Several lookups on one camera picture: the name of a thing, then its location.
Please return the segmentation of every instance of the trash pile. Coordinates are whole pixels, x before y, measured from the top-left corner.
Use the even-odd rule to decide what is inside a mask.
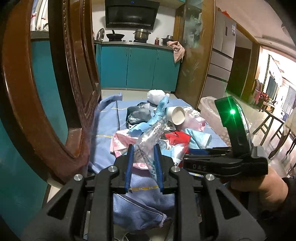
[[[127,109],[127,129],[117,131],[111,140],[110,152],[116,157],[125,155],[128,146],[134,145],[133,167],[149,170],[156,180],[153,147],[159,144],[162,155],[182,166],[188,149],[208,148],[211,135],[204,133],[205,119],[192,107],[166,107],[169,94],[151,90],[148,102]]]

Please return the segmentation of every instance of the human hand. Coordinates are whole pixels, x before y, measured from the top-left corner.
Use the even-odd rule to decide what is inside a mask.
[[[265,176],[233,179],[230,187],[241,192],[259,192],[261,203],[269,211],[276,211],[288,195],[287,184],[271,167],[268,167],[268,174]]]

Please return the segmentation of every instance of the laundry basket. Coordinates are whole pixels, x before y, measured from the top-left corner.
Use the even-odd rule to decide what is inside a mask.
[[[216,132],[226,145],[231,146],[228,131],[223,127],[220,115],[214,103],[216,98],[208,96],[200,99],[200,115],[203,117],[210,127]]]

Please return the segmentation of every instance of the light blue cloth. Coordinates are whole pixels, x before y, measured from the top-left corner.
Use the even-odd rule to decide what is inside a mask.
[[[191,149],[205,149],[208,148],[211,143],[212,136],[208,133],[189,128],[185,128],[184,131],[191,136],[189,143],[189,148]]]
[[[159,102],[155,115],[146,123],[142,122],[128,131],[132,137],[138,137],[142,135],[145,131],[147,131],[151,126],[153,126],[156,122],[158,122],[165,115],[165,108],[168,103],[169,95],[165,95],[163,99]]]
[[[122,95],[103,99],[94,118],[89,171],[95,174],[114,164],[115,156],[110,153],[111,137],[117,130],[127,129],[126,112],[142,100],[122,101]],[[167,107],[189,106],[181,99],[170,99]],[[204,133],[212,136],[210,148],[227,146],[222,139],[206,124]],[[163,195],[148,170],[133,168],[131,177],[132,193],[113,195],[113,221],[128,231],[161,226],[165,219],[174,216],[173,194]]]

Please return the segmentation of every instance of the wrist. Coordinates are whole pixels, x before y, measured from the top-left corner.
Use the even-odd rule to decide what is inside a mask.
[[[263,207],[269,211],[278,210],[288,195],[288,186],[281,179],[272,179],[268,189],[260,191],[260,199]]]

